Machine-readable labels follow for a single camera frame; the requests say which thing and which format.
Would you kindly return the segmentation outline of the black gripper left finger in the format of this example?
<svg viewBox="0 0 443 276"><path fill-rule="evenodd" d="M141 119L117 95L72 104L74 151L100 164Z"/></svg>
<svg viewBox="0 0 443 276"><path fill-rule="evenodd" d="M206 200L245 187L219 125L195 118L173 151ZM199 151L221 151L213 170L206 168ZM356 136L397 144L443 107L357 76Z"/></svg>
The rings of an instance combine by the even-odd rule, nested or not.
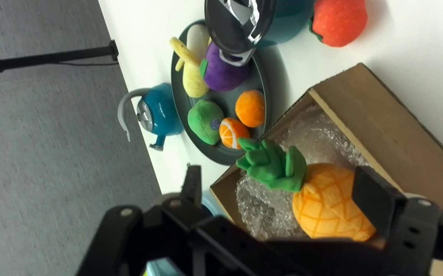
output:
<svg viewBox="0 0 443 276"><path fill-rule="evenodd" d="M109 208L77 269L77 276L143 276L150 260L167 259L184 274L196 262L196 228L212 217L202 205L201 167L189 165L180 193L169 193L143 211L137 205Z"/></svg>

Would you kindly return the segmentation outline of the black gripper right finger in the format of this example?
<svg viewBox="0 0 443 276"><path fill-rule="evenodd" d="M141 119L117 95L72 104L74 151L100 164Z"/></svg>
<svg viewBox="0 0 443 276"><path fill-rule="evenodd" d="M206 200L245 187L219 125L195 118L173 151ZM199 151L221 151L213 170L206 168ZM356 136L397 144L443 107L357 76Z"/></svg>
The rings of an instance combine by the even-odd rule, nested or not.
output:
<svg viewBox="0 0 443 276"><path fill-rule="evenodd" d="M359 165L353 199L385 239L380 276L428 276L443 260L443 208L428 197L397 190L374 168Z"/></svg>

